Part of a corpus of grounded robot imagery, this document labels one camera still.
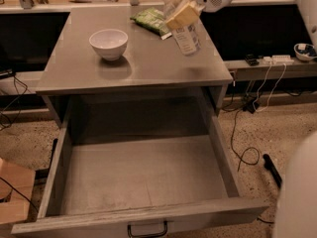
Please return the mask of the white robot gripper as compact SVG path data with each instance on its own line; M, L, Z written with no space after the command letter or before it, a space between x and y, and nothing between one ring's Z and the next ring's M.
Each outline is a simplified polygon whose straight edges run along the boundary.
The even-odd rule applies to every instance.
M206 12L216 12L228 6L232 0L175 0L177 4L187 2L179 9L173 12L165 20L166 25L171 30L176 30L185 26L196 23L200 17L202 10Z

